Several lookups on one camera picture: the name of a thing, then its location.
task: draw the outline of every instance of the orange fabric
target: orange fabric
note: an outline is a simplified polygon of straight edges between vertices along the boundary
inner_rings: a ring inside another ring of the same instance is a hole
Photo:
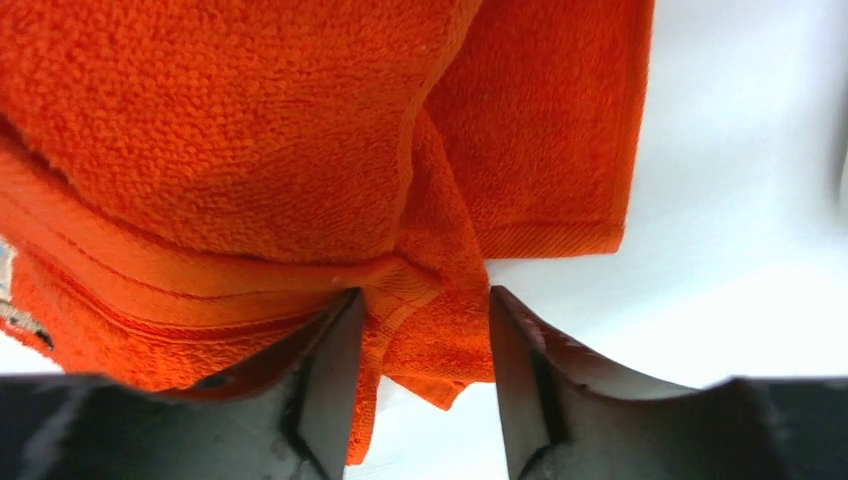
[[[381,375],[493,380],[484,258],[618,247],[652,8],[2,2],[12,301],[67,371],[159,390],[361,286],[359,463]]]

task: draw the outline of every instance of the black plastic part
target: black plastic part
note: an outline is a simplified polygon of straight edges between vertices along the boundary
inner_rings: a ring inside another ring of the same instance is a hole
[[[848,478],[848,382],[694,391],[597,354],[503,287],[490,328],[511,480]]]
[[[352,291],[188,391],[0,378],[0,479],[341,480],[364,320]]]

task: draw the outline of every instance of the white background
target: white background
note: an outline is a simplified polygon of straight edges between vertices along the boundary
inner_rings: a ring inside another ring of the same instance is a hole
[[[679,383],[848,375],[846,142],[848,2],[658,0],[621,251],[490,262],[492,282]],[[0,372],[55,370],[0,336]],[[493,386],[444,413],[385,381],[379,410],[349,480],[506,478]]]

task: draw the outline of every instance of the towel fold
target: towel fold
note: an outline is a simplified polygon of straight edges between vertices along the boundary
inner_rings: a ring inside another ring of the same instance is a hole
[[[382,375],[492,381],[484,258],[614,252],[651,0],[0,4],[7,328],[68,372],[187,388],[350,287],[350,463]]]

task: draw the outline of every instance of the towel label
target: towel label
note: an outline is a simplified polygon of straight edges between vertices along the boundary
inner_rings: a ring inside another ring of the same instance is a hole
[[[0,237],[0,300],[12,299],[12,269],[18,251]]]

